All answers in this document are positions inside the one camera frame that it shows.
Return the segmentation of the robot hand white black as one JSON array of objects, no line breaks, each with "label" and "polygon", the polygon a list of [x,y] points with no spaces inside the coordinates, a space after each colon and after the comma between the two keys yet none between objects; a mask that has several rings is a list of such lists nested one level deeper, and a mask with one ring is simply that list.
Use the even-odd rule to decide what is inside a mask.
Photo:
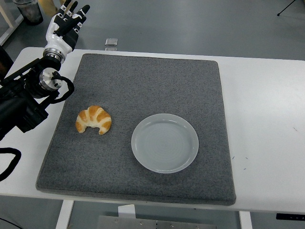
[{"label": "robot hand white black", "polygon": [[66,0],[52,17],[46,33],[45,49],[56,49],[64,55],[74,50],[79,31],[86,21],[86,13],[90,9],[90,5],[85,5],[77,12],[73,12],[77,5],[77,1],[72,3]]}]

